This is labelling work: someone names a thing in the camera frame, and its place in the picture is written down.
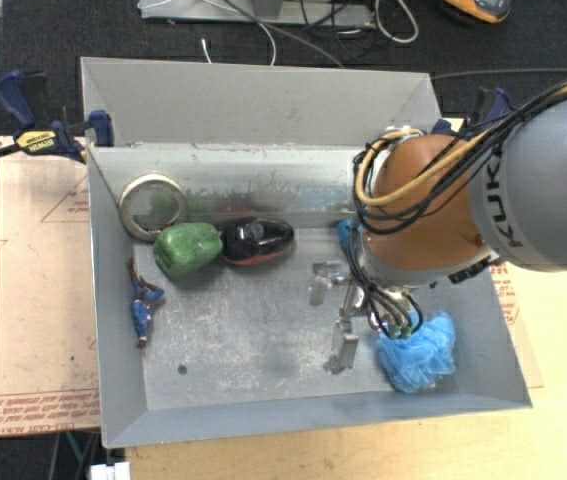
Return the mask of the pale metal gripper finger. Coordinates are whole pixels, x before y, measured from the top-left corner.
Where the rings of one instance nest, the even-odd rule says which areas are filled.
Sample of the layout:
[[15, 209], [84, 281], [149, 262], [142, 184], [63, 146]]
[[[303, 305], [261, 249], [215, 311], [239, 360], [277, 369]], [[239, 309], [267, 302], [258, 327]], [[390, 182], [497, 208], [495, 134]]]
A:
[[352, 316], [340, 309], [334, 323], [331, 350], [324, 369], [332, 375], [352, 369], [358, 344], [359, 335], [354, 331]]
[[351, 281], [349, 270], [341, 261], [314, 263], [312, 273], [313, 279], [308, 294], [309, 304], [314, 307], [323, 303], [329, 289], [349, 285]]

